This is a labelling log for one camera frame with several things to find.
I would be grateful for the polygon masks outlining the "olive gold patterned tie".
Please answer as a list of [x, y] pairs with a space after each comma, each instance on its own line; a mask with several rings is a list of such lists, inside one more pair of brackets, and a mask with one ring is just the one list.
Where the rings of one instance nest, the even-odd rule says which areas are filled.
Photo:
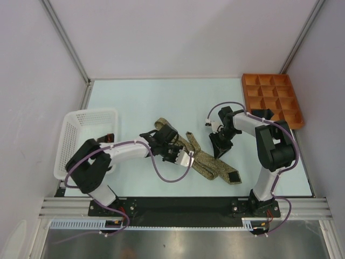
[[214, 180], [220, 176], [230, 185], [240, 184], [239, 172], [220, 159], [215, 159], [212, 155], [203, 151], [191, 132], [186, 132], [186, 138], [178, 133], [173, 133], [168, 137], [168, 143], [183, 146], [183, 150], [189, 153], [194, 152], [194, 162], [192, 168], [208, 180]]

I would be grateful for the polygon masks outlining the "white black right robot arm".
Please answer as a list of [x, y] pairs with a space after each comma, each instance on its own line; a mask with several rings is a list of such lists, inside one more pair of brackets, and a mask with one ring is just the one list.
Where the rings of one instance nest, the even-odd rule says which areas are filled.
[[209, 138], [216, 159], [232, 148], [235, 135], [245, 132], [256, 139], [261, 170], [247, 206], [252, 215], [262, 216], [275, 200], [274, 190], [281, 174], [298, 163], [298, 147], [289, 125], [284, 120], [274, 122], [244, 110], [233, 111], [229, 106], [223, 107], [218, 116], [220, 123], [211, 121], [210, 117], [205, 123], [212, 128]]

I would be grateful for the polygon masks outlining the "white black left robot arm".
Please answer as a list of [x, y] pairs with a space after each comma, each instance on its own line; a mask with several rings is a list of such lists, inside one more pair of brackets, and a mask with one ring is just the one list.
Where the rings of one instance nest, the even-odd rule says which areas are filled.
[[177, 144], [177, 139], [178, 132], [168, 125], [142, 133], [131, 141], [106, 143], [88, 139], [65, 165], [66, 178], [71, 178], [82, 193], [98, 201], [100, 209], [112, 216], [118, 212], [119, 202], [104, 182], [106, 173], [121, 162], [137, 158], [150, 158], [157, 170], [154, 161], [157, 155], [165, 162], [190, 168], [193, 158]]

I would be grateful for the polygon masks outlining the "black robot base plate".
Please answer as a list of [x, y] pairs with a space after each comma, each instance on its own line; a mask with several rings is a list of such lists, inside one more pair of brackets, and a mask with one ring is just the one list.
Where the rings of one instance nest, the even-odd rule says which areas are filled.
[[108, 205], [129, 217], [145, 212], [155, 213], [218, 213], [234, 217], [281, 216], [276, 201], [254, 208], [246, 197], [118, 197]]

